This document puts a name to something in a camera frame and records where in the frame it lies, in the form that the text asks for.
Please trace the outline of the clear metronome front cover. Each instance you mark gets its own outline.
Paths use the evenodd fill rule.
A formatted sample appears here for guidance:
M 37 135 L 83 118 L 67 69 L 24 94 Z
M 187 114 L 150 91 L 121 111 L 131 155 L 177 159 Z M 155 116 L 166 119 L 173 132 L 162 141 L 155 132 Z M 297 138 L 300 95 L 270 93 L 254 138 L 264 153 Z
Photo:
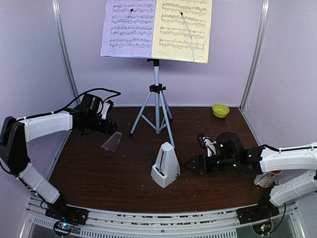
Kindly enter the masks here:
M 115 132 L 102 146 L 101 148 L 106 151 L 115 152 L 122 138 L 121 132 Z

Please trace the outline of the white metronome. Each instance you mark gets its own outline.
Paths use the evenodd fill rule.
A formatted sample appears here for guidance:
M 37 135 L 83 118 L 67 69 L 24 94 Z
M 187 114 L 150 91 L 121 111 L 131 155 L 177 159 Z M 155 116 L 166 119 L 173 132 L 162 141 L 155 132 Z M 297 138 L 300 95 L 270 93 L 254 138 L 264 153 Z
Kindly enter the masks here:
M 160 146 L 151 177 L 162 188 L 166 188 L 180 177 L 180 165 L 174 147 L 165 142 Z

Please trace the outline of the white folding music stand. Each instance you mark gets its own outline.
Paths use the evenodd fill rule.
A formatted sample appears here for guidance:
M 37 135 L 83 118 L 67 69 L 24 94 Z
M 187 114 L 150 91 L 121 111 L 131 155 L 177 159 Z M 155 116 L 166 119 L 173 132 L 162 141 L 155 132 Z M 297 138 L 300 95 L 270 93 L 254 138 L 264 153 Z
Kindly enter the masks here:
M 174 144 L 169 123 L 173 117 L 164 95 L 165 87 L 159 81 L 159 65 L 161 59 L 154 59 L 152 56 L 146 59 L 148 62 L 153 62 L 154 84 L 149 87 L 149 92 L 137 115 L 129 135 L 132 136 L 134 134 L 139 120 L 144 119 L 156 131 L 157 134 L 166 128 L 170 143 Z

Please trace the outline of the purple sheet music page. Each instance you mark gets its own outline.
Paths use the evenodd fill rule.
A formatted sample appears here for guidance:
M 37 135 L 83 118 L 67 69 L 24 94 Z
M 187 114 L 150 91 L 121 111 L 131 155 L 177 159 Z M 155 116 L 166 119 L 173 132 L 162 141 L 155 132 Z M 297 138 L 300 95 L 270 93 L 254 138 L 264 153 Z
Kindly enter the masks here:
M 108 0 L 101 57 L 150 58 L 155 9 L 155 0 Z

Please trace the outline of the yellow sheet music page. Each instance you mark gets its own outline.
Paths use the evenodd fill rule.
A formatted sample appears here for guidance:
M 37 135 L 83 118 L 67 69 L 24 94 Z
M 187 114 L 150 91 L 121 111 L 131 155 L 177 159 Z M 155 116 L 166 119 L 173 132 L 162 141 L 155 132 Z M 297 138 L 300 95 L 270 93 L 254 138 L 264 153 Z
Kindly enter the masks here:
M 152 58 L 208 63 L 212 0 L 158 0 Z

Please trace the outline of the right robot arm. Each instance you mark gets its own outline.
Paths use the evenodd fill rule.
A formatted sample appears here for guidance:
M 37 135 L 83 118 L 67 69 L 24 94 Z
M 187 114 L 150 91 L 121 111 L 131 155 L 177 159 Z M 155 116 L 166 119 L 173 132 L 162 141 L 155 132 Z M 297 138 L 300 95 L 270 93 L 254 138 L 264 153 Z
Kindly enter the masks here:
M 193 156 L 184 166 L 195 174 L 206 174 L 225 169 L 242 173 L 267 175 L 274 171 L 305 170 L 305 173 L 269 191 L 268 200 L 254 207 L 254 215 L 264 219 L 274 206 L 301 197 L 317 189 L 317 144 L 275 148 L 267 144 L 244 148 L 239 136 L 224 132 L 216 140 L 204 134 L 197 136 L 206 154 Z

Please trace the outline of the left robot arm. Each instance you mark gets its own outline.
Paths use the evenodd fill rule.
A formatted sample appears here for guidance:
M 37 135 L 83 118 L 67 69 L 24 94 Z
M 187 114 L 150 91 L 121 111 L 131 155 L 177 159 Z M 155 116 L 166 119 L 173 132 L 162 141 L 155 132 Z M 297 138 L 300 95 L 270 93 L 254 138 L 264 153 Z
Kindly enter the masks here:
M 77 96 L 81 102 L 71 107 L 66 106 L 48 113 L 22 118 L 6 117 L 0 133 L 0 158 L 7 166 L 4 171 L 21 181 L 31 192 L 38 195 L 60 220 L 71 216 L 66 197 L 49 183 L 32 165 L 28 156 L 27 143 L 34 139 L 54 134 L 78 130 L 96 131 L 111 135 L 117 130 L 116 122 L 108 118 L 113 107 L 114 97 L 120 92 L 108 90 L 111 96 L 102 99 L 93 95 L 97 88 L 87 90 Z

